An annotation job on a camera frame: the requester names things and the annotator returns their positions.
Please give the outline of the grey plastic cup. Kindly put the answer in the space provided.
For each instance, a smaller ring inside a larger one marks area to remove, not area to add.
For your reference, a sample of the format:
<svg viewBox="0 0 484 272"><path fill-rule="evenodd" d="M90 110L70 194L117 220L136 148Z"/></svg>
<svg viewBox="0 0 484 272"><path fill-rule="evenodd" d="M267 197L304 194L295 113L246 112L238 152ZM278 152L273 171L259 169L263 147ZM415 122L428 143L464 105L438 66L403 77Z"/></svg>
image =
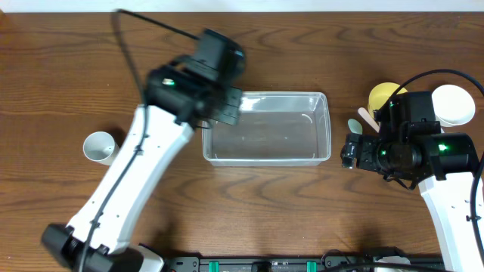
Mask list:
<svg viewBox="0 0 484 272"><path fill-rule="evenodd" d="M113 136L105 131L96 131L90 134L82 146L85 157L102 165L112 165L119 146Z"/></svg>

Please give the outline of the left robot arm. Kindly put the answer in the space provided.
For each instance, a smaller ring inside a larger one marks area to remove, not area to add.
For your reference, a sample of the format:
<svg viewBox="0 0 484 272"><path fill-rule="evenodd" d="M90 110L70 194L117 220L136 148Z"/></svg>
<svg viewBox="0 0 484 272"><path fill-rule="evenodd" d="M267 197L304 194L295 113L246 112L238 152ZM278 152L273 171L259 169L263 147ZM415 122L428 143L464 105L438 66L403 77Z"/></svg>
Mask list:
<svg viewBox="0 0 484 272"><path fill-rule="evenodd" d="M163 173L198 124L233 125L242 92L245 53L234 40L207 29L195 52L152 70L141 87L126 139L87 203L66 224L49 224L42 245L73 271L160 271L164 260L131 237Z"/></svg>

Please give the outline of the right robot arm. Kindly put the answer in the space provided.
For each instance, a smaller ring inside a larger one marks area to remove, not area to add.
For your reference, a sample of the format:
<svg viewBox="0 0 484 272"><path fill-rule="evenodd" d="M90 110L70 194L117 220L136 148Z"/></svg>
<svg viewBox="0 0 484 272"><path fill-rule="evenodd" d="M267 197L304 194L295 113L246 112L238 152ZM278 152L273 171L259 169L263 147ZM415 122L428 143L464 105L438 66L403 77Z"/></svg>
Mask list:
<svg viewBox="0 0 484 272"><path fill-rule="evenodd" d="M481 271L473 225L483 225L479 158L464 133L444 133L428 91L391 97L374 114L379 134L350 133L342 165L418 189L430 211L446 270Z"/></svg>

